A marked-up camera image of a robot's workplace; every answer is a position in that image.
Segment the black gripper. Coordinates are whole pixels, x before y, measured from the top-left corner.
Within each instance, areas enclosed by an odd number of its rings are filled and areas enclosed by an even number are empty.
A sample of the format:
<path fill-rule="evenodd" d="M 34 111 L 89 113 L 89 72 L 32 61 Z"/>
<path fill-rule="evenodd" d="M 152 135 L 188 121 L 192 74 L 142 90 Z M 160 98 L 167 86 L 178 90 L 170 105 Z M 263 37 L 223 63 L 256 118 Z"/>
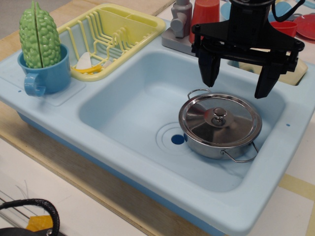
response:
<path fill-rule="evenodd" d="M 266 23 L 249 35 L 250 28 L 232 30 L 230 21 L 196 24 L 192 27 L 195 42 L 192 46 L 198 57 L 203 83 L 213 87 L 220 71 L 221 59 L 262 66 L 254 97 L 267 97 L 282 73 L 293 72 L 298 55 L 305 44 Z"/>

